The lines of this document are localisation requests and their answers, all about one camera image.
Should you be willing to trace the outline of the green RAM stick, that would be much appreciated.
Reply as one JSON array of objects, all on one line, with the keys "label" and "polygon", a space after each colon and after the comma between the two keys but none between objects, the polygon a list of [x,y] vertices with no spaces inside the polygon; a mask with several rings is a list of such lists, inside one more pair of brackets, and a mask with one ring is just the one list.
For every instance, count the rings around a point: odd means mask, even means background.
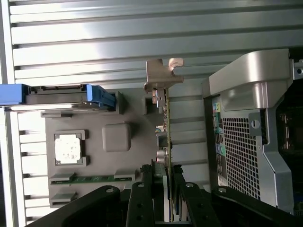
[{"label": "green RAM stick", "polygon": [[88,175],[81,176],[75,173],[56,174],[49,179],[49,184],[81,184],[81,183],[109,183],[133,181],[133,175]]}]

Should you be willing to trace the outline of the open grey PC case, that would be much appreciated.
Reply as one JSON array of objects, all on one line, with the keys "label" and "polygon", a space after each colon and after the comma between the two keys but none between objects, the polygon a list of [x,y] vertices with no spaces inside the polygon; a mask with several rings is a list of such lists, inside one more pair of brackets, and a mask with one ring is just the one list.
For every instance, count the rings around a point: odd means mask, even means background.
[{"label": "open grey PC case", "polygon": [[303,47],[247,53],[202,91],[211,187],[303,218]]}]

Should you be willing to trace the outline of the silver CPU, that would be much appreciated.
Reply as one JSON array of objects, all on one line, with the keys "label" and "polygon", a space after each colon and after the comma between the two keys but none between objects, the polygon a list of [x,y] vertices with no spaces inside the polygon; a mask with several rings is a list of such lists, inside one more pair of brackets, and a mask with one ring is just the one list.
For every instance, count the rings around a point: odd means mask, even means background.
[{"label": "silver CPU", "polygon": [[58,164],[76,164],[80,158],[80,139],[75,134],[60,135],[55,139],[55,160]]}]

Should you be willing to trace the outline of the grey parts rack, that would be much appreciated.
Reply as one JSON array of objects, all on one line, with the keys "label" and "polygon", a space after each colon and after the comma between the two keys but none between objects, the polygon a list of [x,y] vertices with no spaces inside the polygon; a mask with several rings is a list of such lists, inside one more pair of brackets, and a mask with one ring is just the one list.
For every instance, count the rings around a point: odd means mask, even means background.
[{"label": "grey parts rack", "polygon": [[[163,116],[152,98],[138,90],[116,92],[118,105],[113,112],[83,111],[67,117],[47,118],[46,149],[49,202],[58,208],[91,191],[113,185],[124,189],[142,179],[140,169],[156,160],[160,148],[157,135]],[[58,164],[55,139],[75,134],[80,139],[81,158],[76,164]],[[49,184],[56,174],[133,175],[133,181],[81,184]]]}]

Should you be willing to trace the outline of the hard disk in blue carrier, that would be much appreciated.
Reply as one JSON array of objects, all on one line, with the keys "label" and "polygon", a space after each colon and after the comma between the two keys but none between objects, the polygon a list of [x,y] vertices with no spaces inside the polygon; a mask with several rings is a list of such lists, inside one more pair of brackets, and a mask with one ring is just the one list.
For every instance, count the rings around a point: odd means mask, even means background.
[{"label": "hard disk in blue carrier", "polygon": [[10,112],[114,111],[116,96],[92,84],[52,87],[1,84],[0,108]]}]

